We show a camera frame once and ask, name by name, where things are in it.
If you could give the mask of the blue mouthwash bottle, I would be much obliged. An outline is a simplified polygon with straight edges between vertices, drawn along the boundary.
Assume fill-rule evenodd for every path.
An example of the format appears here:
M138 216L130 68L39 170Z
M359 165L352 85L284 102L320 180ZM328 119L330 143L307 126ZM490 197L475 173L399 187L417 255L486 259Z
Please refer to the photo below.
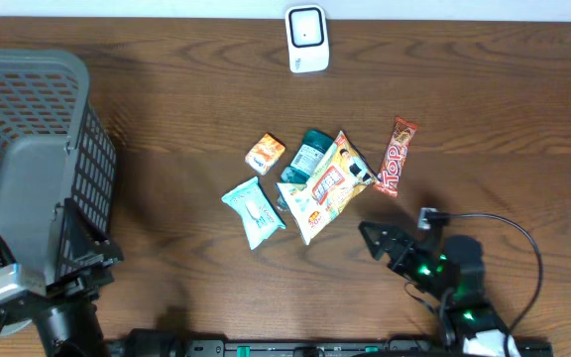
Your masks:
M318 130L307 131L294 158L281 174L282 182L306 183L333 142Z

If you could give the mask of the yellow snack bag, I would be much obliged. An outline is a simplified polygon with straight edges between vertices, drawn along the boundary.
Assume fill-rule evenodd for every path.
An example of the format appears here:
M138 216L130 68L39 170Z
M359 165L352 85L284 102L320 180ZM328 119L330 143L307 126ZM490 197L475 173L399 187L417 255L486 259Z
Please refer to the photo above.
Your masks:
M331 223L364 189L378 183L366 160L340 131L305 183L279 182L305 245Z

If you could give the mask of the teal wet wipes pack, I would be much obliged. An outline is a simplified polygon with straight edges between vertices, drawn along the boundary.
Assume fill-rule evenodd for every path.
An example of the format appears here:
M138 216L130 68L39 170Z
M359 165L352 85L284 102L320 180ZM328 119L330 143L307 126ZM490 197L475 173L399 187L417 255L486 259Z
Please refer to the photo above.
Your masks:
M251 250L286 225L265 196L258 177L252 177L225 193L221 200L242 219Z

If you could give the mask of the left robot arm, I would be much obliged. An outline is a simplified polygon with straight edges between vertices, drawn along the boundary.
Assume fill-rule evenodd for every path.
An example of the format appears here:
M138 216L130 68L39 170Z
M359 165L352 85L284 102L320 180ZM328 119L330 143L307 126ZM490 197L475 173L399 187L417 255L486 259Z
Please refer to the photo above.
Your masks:
M48 285L18 262L0 235L0 337L6 327L29 321L48 356L107 356L94 302L124 255L71 198L61 207L58 238L57 265L65 272Z

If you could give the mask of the small orange snack packet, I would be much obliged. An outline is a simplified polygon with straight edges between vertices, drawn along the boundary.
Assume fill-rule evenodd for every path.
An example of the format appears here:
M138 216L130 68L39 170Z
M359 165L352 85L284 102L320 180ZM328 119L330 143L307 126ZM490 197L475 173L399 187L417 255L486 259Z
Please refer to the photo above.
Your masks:
M245 163L264 176L286 151L286 146L272 134L265 134L246 154Z

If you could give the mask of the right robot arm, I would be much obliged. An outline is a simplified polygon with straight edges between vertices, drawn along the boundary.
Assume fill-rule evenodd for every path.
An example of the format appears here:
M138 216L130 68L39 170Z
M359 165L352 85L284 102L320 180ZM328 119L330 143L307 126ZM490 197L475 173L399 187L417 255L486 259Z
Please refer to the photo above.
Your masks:
M429 219L418 239L401 227L362 222L359 231L371 256L389 258L388 268L438 301L426 305L438 323L442 347L469 355L518 356L508 327L485 288L483 247L466 235L443 237L446 218Z

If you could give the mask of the red Top chocolate bar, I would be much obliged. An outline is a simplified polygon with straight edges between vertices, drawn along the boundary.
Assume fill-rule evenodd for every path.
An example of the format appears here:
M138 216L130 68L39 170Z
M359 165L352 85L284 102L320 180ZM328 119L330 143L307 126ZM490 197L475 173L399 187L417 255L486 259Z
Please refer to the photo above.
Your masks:
M374 189L390 197L398 196L400 176L410 142L416 130L416 124L408 122L401 117L395 119L394 130L385 150L377 175L378 181L374 185Z

